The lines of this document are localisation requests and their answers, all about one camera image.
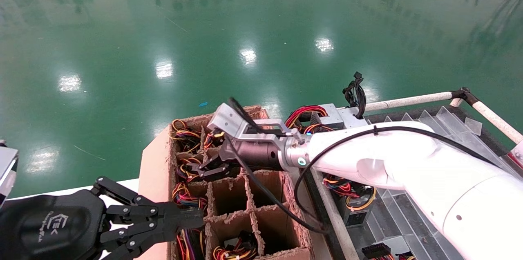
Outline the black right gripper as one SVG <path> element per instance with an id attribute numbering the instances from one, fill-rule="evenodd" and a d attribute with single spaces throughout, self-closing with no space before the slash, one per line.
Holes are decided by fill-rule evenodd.
<path id="1" fill-rule="evenodd" d="M 214 179 L 229 174 L 231 167 L 240 167 L 243 161 L 253 171 L 259 169 L 284 171 L 279 159 L 279 148 L 269 141 L 224 141 L 220 152 L 208 156 L 201 165 L 192 165 L 191 171 L 202 179 Z M 165 230 L 196 229 L 202 227 L 201 208 L 178 208 L 175 202 L 152 202 L 135 191 L 100 176 L 93 184 L 92 193 L 105 195 L 119 202 L 106 208 L 106 218 L 113 224 L 138 224 L 155 222 Z"/>

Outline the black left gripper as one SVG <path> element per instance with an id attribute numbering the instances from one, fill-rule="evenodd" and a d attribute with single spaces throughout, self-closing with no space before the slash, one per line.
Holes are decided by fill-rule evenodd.
<path id="1" fill-rule="evenodd" d="M 2 260 L 134 260 L 175 240 L 186 221 L 145 221 L 110 230 L 105 203 L 87 190 L 9 200 L 1 208 Z"/>

